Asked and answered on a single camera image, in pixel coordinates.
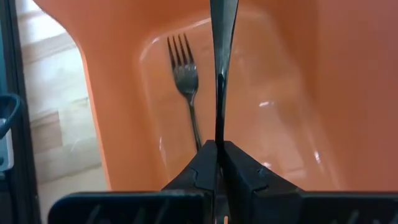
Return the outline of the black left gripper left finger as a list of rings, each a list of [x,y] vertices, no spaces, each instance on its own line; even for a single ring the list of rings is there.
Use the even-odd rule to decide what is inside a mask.
[[[217,146],[208,140],[162,190],[77,192],[55,202],[51,224],[214,223]]]

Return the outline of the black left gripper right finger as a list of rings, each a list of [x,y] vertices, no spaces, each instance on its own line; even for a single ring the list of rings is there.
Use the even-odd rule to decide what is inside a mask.
[[[397,223],[395,192],[305,191],[231,141],[223,177],[233,223]]]

